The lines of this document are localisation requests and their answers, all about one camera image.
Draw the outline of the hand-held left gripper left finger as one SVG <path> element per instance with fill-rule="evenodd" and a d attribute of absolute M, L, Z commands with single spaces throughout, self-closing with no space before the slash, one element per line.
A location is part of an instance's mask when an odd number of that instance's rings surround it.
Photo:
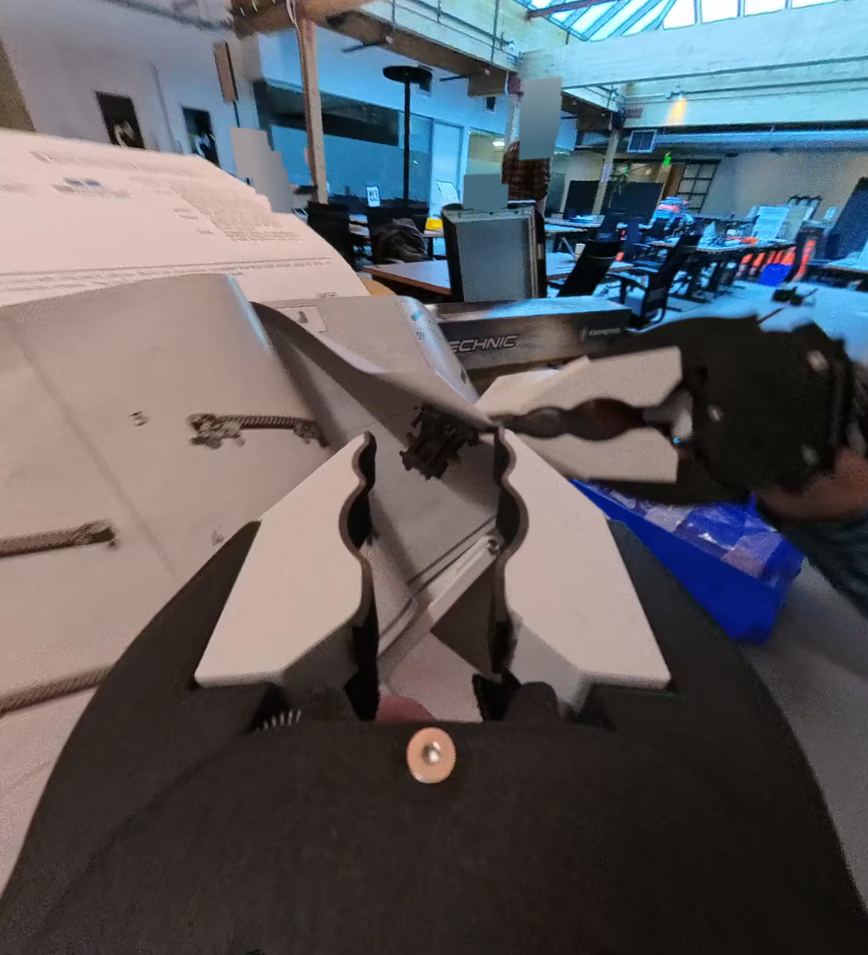
<path fill-rule="evenodd" d="M 269 683 L 293 698 L 341 690 L 356 715 L 380 703 L 378 611 L 363 546 L 377 442 L 356 435 L 258 521 L 194 672 L 199 686 Z"/>

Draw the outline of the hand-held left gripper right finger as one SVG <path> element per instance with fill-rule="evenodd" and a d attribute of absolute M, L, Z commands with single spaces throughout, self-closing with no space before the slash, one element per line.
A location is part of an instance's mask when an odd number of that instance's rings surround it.
<path fill-rule="evenodd" d="M 495 550 L 473 584 L 479 715 L 543 684 L 579 715 L 601 687 L 664 692 L 672 674 L 608 519 L 523 439 L 492 440 Z"/>

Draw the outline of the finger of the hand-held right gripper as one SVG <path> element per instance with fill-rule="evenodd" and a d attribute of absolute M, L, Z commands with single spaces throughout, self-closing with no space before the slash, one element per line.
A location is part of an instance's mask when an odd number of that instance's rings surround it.
<path fill-rule="evenodd" d="M 596 399 L 634 408 L 662 404 L 682 381 L 679 348 L 666 347 L 607 357 L 580 357 L 558 369 L 500 376 L 477 401 L 492 419 L 542 408 L 572 410 Z"/>
<path fill-rule="evenodd" d="M 679 451 L 644 409 L 541 407 L 494 422 L 566 478 L 668 485 L 679 479 Z"/>

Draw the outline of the lego instruction booklet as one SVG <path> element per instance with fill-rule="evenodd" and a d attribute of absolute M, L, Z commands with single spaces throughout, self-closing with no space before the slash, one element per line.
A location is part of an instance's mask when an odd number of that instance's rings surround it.
<path fill-rule="evenodd" d="M 202 275 L 0 307 L 0 692 L 112 668 L 0 736 L 0 953 L 334 951 L 366 913 L 316 814 L 355 758 L 309 693 L 194 672 L 262 515 L 363 432 L 379 646 L 473 594 L 492 453 L 406 471 L 428 397 L 477 400 L 404 298 L 256 309 Z"/>

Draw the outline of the black lego box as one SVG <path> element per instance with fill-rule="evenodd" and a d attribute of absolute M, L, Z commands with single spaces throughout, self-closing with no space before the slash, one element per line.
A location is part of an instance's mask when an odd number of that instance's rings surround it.
<path fill-rule="evenodd" d="M 597 350 L 601 337 L 620 334 L 631 321 L 629 306 L 596 296 L 441 303 L 428 309 L 470 374 L 568 362 Z"/>

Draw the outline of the person's right hand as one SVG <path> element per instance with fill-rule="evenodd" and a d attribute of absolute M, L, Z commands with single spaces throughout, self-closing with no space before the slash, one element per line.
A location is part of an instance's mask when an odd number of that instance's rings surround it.
<path fill-rule="evenodd" d="M 868 459 L 841 449 L 834 469 L 820 473 L 797 491 L 763 489 L 759 506 L 780 522 L 836 522 L 854 519 L 868 509 Z"/>

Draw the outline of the black office chair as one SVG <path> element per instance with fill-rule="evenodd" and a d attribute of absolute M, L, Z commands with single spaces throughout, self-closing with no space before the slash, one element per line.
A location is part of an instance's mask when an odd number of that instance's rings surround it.
<path fill-rule="evenodd" d="M 629 328 L 648 328 L 665 318 L 674 284 L 690 263 L 701 237 L 701 232 L 684 234 L 666 250 L 658 265 L 637 262 L 617 276 L 620 287 L 613 301 L 629 309 Z"/>
<path fill-rule="evenodd" d="M 560 285 L 557 297 L 593 295 L 596 288 L 607 277 L 608 270 L 621 248 L 622 242 L 615 237 L 586 243 L 571 273 Z"/>

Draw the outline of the blue plastic bin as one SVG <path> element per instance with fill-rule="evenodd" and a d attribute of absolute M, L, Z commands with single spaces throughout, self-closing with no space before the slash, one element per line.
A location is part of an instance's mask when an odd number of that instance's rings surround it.
<path fill-rule="evenodd" d="M 626 525 L 730 639 L 749 646 L 769 640 L 804 558 L 750 503 L 667 505 L 573 485 Z"/>

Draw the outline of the grey computer monitor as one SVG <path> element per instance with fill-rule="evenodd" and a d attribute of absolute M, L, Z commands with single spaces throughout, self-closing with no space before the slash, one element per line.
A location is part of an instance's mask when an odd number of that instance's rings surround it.
<path fill-rule="evenodd" d="M 503 303 L 547 296 L 546 222 L 531 200 L 475 211 L 440 211 L 454 303 Z"/>

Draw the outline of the black floor lamp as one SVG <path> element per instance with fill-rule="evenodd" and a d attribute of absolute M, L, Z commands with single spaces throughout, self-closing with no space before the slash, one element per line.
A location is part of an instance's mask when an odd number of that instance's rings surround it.
<path fill-rule="evenodd" d="M 414 118 L 412 95 L 429 98 L 434 79 L 424 66 L 396 64 L 383 68 L 384 78 L 403 87 L 403 194 L 401 207 L 411 218 L 420 221 L 430 208 L 432 170 L 432 120 Z"/>

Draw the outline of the printed paper sheet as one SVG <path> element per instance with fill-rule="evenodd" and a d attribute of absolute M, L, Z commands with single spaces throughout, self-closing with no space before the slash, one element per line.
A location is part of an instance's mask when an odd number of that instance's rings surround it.
<path fill-rule="evenodd" d="M 0 128 L 0 306 L 199 274 L 266 304 L 368 293 L 307 224 L 208 161 Z"/>

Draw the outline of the black wall poster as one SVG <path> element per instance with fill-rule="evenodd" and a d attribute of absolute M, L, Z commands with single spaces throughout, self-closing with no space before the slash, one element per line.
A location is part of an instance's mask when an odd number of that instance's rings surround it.
<path fill-rule="evenodd" d="M 220 166 L 213 123 L 208 111 L 182 107 L 182 117 L 189 143 L 189 151 L 214 166 Z"/>
<path fill-rule="evenodd" d="M 95 91 L 110 143 L 121 148 L 146 148 L 134 104 L 128 96 Z"/>

